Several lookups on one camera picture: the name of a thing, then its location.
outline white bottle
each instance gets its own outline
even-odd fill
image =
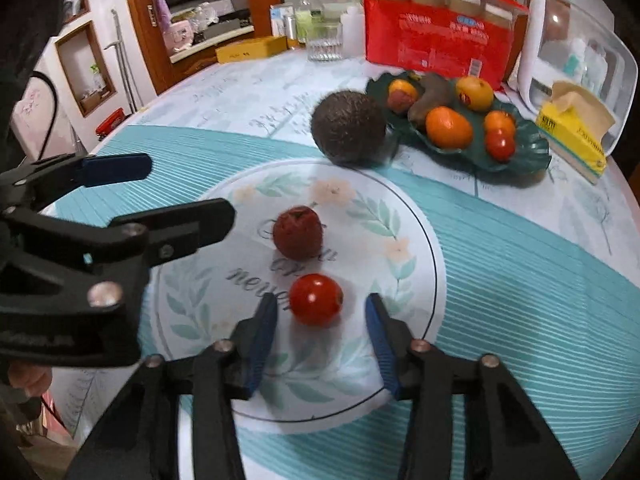
[[[562,67],[562,71],[578,85],[582,81],[582,75],[584,74],[584,54],[586,50],[586,41],[582,38],[573,38],[569,42],[569,57]]]
[[[344,57],[360,57],[365,54],[364,9],[356,4],[340,16],[342,23],[342,53]]]
[[[606,52],[601,45],[596,48],[588,47],[584,55],[584,64],[586,70],[582,76],[580,85],[600,97],[602,85],[607,77],[609,64],[607,63]]]

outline yellow box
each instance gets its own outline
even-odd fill
[[[251,38],[236,41],[216,49],[218,63],[232,63],[247,59],[264,59],[275,56],[287,49],[285,36],[267,36],[266,38]]]
[[[552,149],[588,180],[593,182],[602,175],[607,167],[607,159],[600,143],[575,108],[561,112],[555,104],[546,102],[540,108],[536,124],[551,136],[549,141]]]

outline yellow tissue box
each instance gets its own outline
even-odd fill
[[[264,59],[275,56],[287,49],[285,36],[267,36],[236,41],[216,49],[218,63],[232,63],[247,59]]]
[[[560,112],[555,104],[546,102],[540,108],[536,124],[552,137],[549,139],[552,149],[562,158],[567,159],[562,152],[568,152],[569,156],[578,159],[587,171],[593,173],[595,178],[602,175],[607,167],[602,147],[573,108]]]
[[[598,181],[607,167],[602,137],[615,120],[596,96],[573,83],[555,82],[536,124],[558,155],[592,184]]]

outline green dish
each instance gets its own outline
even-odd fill
[[[516,123],[516,152],[507,163],[493,160],[484,148],[484,126],[482,126],[482,122],[488,112],[478,113],[469,110],[458,99],[455,99],[451,108],[469,121],[474,130],[474,140],[464,150],[443,150],[438,148],[425,134],[418,131],[406,117],[400,117],[386,107],[387,89],[394,79],[404,79],[422,92],[422,88],[415,79],[413,72],[402,72],[400,75],[392,75],[389,72],[385,72],[378,79],[369,80],[366,93],[382,106],[386,123],[399,136],[400,142],[403,144],[425,146],[430,151],[441,155],[461,157],[469,160],[477,168],[491,172],[511,171],[513,173],[527,174],[548,168],[551,162],[549,143],[542,131],[536,126],[536,123],[523,118],[514,105],[503,103],[498,99],[494,99],[491,110],[503,110],[510,113]],[[449,84],[455,87],[455,80],[450,80]]]

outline plate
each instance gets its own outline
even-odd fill
[[[482,122],[486,113],[481,114],[469,110],[457,99],[455,99],[451,108],[463,115],[471,123],[474,130],[474,140],[464,150],[443,150],[438,148],[425,134],[418,131],[406,117],[400,117],[386,107],[387,89],[394,79],[404,79],[417,89],[420,89],[413,72],[402,72],[400,75],[385,72],[378,79],[369,80],[366,93],[383,107],[388,126],[401,136],[402,143],[410,144],[414,147],[427,147],[428,150],[445,156],[461,157],[469,160],[475,167],[493,173],[511,171],[513,173],[527,174],[548,168],[551,162],[549,143],[542,131],[536,123],[523,118],[514,105],[503,103],[498,99],[494,99],[491,110],[503,110],[511,114],[516,123],[516,152],[507,163],[503,164],[493,160],[484,148],[484,127]],[[455,80],[450,80],[449,84],[454,87]]]
[[[434,341],[444,316],[446,274],[438,240],[422,211],[378,174],[324,159],[283,160],[236,174],[202,199],[226,198],[236,225],[219,244],[153,271],[152,333],[170,359],[199,353],[229,336],[272,292],[278,327],[258,394],[234,403],[240,426],[306,433],[355,420],[388,401],[364,321],[370,292],[415,336]],[[297,263],[271,241],[279,213],[308,205],[324,224],[324,247]],[[344,291],[340,317],[327,328],[296,322],[294,280],[322,272]]]

